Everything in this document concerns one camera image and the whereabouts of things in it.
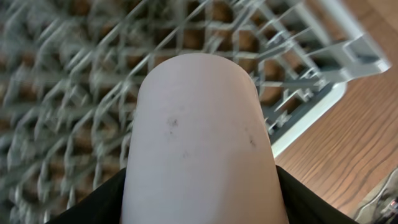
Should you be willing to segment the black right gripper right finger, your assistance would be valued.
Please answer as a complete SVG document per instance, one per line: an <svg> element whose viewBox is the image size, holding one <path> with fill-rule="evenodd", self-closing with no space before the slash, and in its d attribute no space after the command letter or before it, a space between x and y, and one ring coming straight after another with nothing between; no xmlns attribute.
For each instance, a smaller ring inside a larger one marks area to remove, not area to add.
<svg viewBox="0 0 398 224"><path fill-rule="evenodd" d="M276 166L276 170L290 224L357 224L283 168Z"/></svg>

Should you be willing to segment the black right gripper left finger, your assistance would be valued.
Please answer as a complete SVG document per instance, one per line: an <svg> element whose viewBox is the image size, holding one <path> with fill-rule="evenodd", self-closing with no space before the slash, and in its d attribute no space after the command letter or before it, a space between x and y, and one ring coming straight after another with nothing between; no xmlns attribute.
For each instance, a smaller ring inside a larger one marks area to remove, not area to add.
<svg viewBox="0 0 398 224"><path fill-rule="evenodd" d="M126 168L47 224L119 224Z"/></svg>

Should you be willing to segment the white pink cup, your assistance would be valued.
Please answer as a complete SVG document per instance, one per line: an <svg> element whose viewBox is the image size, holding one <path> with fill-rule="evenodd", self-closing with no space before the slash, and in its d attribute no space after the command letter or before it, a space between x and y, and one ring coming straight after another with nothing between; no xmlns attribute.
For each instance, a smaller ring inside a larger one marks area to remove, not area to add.
<svg viewBox="0 0 398 224"><path fill-rule="evenodd" d="M137 99L122 223L287 223L256 87L234 62L185 54Z"/></svg>

